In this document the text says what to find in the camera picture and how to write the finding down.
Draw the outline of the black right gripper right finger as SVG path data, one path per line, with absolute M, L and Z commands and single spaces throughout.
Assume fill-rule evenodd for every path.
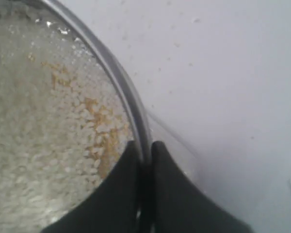
M 251 227 L 207 198 L 161 141 L 152 144 L 157 233 L 249 233 Z

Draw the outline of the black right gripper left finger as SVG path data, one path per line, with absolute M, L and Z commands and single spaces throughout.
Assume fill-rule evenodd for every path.
M 138 228 L 139 163 L 129 141 L 117 164 L 99 187 L 80 205 L 44 233 L 135 233 Z

